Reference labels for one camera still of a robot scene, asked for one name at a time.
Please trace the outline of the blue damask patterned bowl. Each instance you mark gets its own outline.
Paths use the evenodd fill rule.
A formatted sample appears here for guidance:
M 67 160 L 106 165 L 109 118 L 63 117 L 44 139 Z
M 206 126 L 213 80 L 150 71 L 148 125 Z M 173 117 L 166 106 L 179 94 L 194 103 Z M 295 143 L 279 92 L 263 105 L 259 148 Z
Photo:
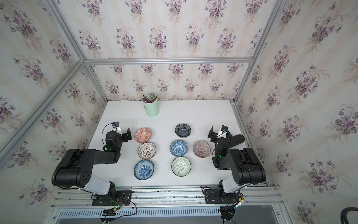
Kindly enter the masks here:
M 175 140 L 170 144 L 170 152 L 173 156 L 182 157 L 188 152 L 188 145 L 183 140 Z

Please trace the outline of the aluminium rail frame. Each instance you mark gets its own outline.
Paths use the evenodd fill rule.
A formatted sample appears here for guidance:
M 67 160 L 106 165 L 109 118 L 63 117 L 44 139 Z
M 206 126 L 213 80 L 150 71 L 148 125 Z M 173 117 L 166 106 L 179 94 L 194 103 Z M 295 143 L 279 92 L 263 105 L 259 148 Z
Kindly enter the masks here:
M 129 187 L 126 202 L 93 206 L 93 195 L 80 190 L 59 190 L 44 219 L 58 223 L 214 223 L 290 224 L 291 218 L 277 187 L 250 185 L 240 190 L 242 200 L 227 203 L 208 200 L 213 186 Z

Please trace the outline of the black petal patterned bowl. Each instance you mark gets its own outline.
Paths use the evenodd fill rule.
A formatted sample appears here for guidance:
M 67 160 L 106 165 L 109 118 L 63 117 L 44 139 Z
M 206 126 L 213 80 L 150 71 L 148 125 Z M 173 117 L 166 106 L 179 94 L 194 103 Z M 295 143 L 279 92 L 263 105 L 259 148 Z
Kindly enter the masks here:
M 188 124 L 181 123 L 175 127 L 175 133 L 180 138 L 186 138 L 191 134 L 192 130 Z

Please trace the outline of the brown triangle patterned bowl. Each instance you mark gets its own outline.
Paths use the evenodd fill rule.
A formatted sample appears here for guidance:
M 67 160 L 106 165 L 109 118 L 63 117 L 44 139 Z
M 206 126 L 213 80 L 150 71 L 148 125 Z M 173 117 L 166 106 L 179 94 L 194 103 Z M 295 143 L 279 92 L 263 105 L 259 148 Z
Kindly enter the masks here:
M 147 142 L 142 144 L 138 149 L 138 155 L 141 159 L 149 160 L 156 154 L 156 146 L 151 143 Z

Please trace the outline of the green triangle patterned bowl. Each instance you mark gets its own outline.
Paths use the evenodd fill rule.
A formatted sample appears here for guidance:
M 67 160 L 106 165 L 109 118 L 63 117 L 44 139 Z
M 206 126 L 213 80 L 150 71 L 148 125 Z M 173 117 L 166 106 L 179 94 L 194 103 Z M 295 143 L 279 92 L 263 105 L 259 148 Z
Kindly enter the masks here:
M 191 171 L 191 162 L 186 157 L 177 157 L 171 164 L 172 172 L 178 177 L 185 177 Z

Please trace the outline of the pink striped bowl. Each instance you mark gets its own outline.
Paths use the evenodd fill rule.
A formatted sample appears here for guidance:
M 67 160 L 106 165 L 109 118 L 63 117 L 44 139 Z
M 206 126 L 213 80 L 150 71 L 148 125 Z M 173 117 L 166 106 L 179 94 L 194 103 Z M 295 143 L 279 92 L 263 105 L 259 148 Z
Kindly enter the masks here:
M 205 141 L 197 141 L 193 145 L 193 152 L 197 157 L 206 158 L 211 153 L 210 145 Z

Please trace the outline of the orange patterned bowl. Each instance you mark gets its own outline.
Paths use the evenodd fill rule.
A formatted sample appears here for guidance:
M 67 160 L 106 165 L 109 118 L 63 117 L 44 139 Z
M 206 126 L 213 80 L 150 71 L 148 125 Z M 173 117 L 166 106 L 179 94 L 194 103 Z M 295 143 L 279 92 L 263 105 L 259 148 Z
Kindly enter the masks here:
M 148 128 L 141 128 L 134 135 L 135 141 L 141 144 L 149 142 L 151 137 L 152 137 L 152 132 Z

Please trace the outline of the light green cup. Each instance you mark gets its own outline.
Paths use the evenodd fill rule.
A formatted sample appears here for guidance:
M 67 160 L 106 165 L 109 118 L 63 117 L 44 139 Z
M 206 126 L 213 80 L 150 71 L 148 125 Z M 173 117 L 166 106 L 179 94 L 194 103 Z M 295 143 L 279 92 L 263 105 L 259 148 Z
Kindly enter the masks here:
M 146 115 L 149 117 L 155 117 L 159 114 L 159 104 L 157 99 L 151 103 L 144 102 L 144 108 Z

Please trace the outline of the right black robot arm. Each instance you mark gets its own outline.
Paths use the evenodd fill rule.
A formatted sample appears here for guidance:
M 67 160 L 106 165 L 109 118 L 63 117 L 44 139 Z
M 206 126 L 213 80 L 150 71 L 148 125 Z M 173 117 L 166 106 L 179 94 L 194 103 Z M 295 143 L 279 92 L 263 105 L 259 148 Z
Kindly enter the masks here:
M 222 125 L 219 132 L 212 127 L 208 138 L 214 143 L 212 162 L 217 170 L 230 170 L 231 176 L 219 181 L 221 195 L 237 193 L 248 185 L 266 181 L 266 172 L 252 148 L 236 149 L 245 142 L 242 134 L 232 135 L 228 127 Z

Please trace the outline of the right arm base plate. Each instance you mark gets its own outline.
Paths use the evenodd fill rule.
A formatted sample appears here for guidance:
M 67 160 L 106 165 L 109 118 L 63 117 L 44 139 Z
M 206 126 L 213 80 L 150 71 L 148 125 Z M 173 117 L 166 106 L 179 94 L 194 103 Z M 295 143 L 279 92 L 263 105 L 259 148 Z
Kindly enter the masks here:
M 218 189 L 203 188 L 202 193 L 206 204 L 235 204 L 242 198 L 242 193 L 225 193 Z

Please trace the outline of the colourful straws bundle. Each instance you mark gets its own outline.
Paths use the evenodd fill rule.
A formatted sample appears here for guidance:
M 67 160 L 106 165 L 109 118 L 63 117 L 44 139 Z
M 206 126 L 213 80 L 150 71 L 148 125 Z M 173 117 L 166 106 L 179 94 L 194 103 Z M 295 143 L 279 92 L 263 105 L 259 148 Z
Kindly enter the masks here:
M 148 92 L 142 95 L 142 101 L 145 103 L 153 103 L 157 100 L 158 96 L 153 92 Z

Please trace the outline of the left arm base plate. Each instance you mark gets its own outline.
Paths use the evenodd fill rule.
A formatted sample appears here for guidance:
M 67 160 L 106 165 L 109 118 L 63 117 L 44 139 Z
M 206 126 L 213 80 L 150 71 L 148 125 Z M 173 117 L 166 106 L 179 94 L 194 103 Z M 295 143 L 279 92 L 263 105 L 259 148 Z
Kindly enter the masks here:
M 120 206 L 129 205 L 131 200 L 131 190 L 116 191 L 115 196 L 92 195 L 92 206 Z

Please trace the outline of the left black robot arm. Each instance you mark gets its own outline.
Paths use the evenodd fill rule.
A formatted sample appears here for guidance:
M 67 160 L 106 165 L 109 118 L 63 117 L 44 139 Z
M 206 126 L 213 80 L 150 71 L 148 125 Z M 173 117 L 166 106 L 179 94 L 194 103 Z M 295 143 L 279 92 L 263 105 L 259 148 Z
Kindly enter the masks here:
M 123 134 L 110 131 L 106 134 L 106 144 L 101 151 L 96 149 L 68 150 L 52 175 L 52 184 L 62 189 L 78 188 L 96 196 L 115 197 L 117 193 L 115 184 L 94 175 L 93 167 L 117 163 L 123 143 L 131 139 L 130 129 Z

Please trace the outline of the blue floral bowl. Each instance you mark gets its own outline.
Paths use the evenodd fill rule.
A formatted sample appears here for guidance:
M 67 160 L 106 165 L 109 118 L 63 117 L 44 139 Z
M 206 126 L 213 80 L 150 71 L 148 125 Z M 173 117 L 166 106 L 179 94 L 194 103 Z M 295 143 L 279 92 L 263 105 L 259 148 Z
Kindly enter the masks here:
M 155 166 L 150 160 L 141 160 L 134 167 L 134 176 L 138 180 L 149 179 L 155 170 Z

